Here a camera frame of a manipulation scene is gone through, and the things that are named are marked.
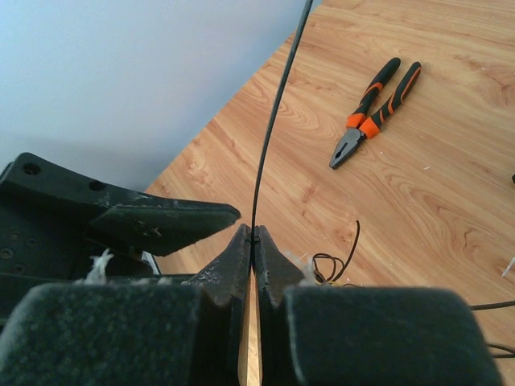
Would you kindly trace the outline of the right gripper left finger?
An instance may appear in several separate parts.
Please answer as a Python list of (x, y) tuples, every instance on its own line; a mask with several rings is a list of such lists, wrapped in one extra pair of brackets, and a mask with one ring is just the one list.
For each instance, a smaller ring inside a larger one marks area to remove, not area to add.
[(250, 229), (194, 275), (33, 285), (1, 333), (4, 385), (243, 385)]

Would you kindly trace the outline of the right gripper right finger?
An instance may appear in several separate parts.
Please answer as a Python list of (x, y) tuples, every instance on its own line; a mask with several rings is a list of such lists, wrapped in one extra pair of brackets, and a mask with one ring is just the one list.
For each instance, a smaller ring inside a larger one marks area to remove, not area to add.
[(500, 385), (469, 306), (427, 287), (308, 285), (255, 232), (264, 385)]

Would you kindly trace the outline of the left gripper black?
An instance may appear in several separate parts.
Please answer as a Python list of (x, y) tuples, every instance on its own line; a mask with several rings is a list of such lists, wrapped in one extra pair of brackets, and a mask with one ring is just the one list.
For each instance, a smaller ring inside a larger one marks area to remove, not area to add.
[(1, 175), (1, 320), (30, 288), (85, 277), (106, 249), (108, 275), (150, 276), (138, 249), (166, 256), (240, 217), (227, 203), (148, 195), (22, 153)]

